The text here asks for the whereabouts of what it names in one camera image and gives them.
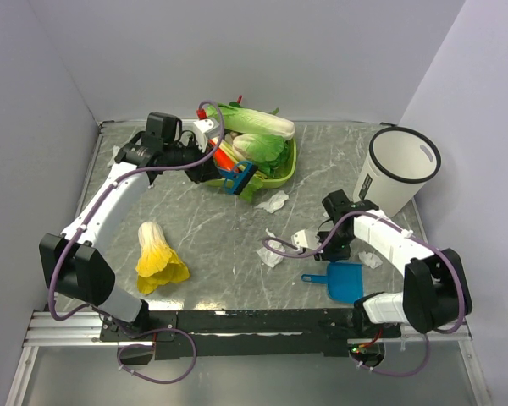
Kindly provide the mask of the blue hand brush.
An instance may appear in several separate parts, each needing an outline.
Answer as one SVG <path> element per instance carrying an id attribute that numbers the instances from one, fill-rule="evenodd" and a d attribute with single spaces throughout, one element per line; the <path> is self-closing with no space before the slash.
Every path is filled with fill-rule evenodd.
<path id="1" fill-rule="evenodd" d="M 220 169 L 219 172 L 224 179 L 224 192 L 229 195 L 239 195 L 256 171 L 257 165 L 249 161 L 240 161 L 230 170 Z"/>

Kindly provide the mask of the blue dustpan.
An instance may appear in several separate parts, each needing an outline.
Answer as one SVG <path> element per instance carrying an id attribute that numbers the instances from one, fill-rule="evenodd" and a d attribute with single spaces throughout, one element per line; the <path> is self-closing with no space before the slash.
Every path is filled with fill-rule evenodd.
<path id="1" fill-rule="evenodd" d="M 325 285 L 328 297 L 340 303 L 353 305 L 364 296 L 362 264 L 359 263 L 330 262 L 324 275 L 302 274 L 301 280 Z"/>

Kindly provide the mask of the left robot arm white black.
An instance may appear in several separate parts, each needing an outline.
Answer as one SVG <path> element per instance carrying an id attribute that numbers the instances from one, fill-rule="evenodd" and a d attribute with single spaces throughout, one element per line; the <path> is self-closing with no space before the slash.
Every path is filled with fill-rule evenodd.
<path id="1" fill-rule="evenodd" d="M 224 117 L 206 115 L 209 105 L 202 103 L 194 138 L 188 144 L 180 140 L 181 120 L 160 112 L 149 114 L 144 130 L 135 134 L 118 152 L 110 173 L 86 208 L 60 234 L 47 233 L 39 243 L 39 252 L 47 285 L 47 307 L 55 321 L 73 314 L 56 311 L 56 294 L 81 302 L 119 324 L 132 340 L 145 337 L 150 330 L 150 310 L 145 300 L 121 288 L 102 250 L 113 239 L 122 222 L 140 196 L 153 185 L 157 176 L 169 171 L 185 171 L 199 182 L 213 165 L 217 148 L 208 148 L 215 138 L 224 140 Z"/>

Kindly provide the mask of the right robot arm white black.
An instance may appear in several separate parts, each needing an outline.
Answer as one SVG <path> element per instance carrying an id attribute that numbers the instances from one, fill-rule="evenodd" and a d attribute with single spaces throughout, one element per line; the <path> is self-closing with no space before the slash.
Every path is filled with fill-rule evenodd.
<path id="1" fill-rule="evenodd" d="M 461 324 L 471 314 L 472 298 L 460 255 L 438 250 L 400 228 L 370 200 L 352 202 L 342 189 L 322 200 L 334 228 L 318 232 L 324 245 L 315 255 L 321 261 L 347 259 L 351 242 L 368 244 L 402 276 L 398 293 L 379 292 L 357 299 L 352 317 L 354 330 L 371 337 L 383 324 L 408 324 L 417 332 L 443 333 L 442 326 Z"/>

